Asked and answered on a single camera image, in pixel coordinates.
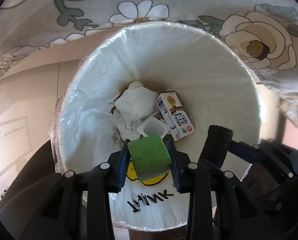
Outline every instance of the carton with chinese text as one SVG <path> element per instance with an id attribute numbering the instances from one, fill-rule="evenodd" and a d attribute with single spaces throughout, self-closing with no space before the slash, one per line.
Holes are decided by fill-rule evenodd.
<path id="1" fill-rule="evenodd" d="M 160 94 L 156 104 L 175 141 L 195 131 L 175 92 Z"/>

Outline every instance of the plastic trash bag liner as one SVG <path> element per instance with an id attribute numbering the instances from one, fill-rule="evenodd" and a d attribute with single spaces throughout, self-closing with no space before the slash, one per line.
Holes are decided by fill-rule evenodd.
<path id="1" fill-rule="evenodd" d="M 141 23 L 122 28 L 81 63 L 50 133 L 56 171 L 89 171 L 121 149 L 111 111 L 134 81 L 157 93 L 177 93 L 196 131 L 175 145 L 191 161 L 197 162 L 211 124 L 232 129 L 236 141 L 258 143 L 258 93 L 236 54 L 204 30 Z M 222 169 L 242 179 L 249 166 L 228 153 Z M 176 192 L 170 173 L 142 183 L 130 163 L 127 175 L 122 191 L 109 195 L 115 226 L 162 231 L 187 223 L 189 194 Z"/>

